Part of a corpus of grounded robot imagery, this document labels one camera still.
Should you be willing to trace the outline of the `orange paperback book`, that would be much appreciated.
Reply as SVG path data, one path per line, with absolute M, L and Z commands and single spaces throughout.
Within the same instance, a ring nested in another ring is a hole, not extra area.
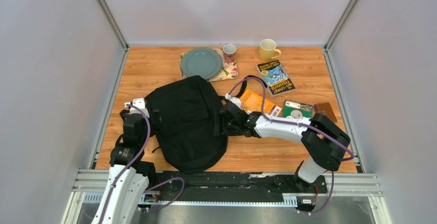
M 242 103 L 241 109 L 246 113 L 250 112 L 261 112 L 263 97 L 254 93 L 251 90 L 245 90 L 243 95 L 240 97 L 240 101 Z M 278 117 L 281 113 L 282 108 L 269 100 L 265 100 L 264 102 L 264 113 Z

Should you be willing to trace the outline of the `black student backpack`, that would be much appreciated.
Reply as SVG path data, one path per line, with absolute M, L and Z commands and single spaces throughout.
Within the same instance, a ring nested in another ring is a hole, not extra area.
M 170 165 L 192 174 L 221 159 L 228 144 L 220 118 L 223 100 L 200 76 L 164 85 L 145 97 L 152 133 Z

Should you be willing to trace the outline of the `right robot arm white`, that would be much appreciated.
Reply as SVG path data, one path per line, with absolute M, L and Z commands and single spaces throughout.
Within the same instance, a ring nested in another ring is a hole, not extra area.
M 326 115 L 316 113 L 312 118 L 274 117 L 261 112 L 250 114 L 232 102 L 220 109 L 226 136 L 278 138 L 302 144 L 309 157 L 296 170 L 295 188 L 302 193 L 314 187 L 318 176 L 326 171 L 338 171 L 340 165 L 354 157 L 348 148 L 350 137 Z

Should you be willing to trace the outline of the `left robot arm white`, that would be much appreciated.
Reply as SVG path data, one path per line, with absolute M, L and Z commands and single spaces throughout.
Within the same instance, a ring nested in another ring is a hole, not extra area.
M 92 223 L 130 223 L 143 192 L 157 185 L 155 167 L 142 162 L 151 127 L 147 110 L 128 105 L 123 110 L 123 133 L 110 155 L 109 176 Z

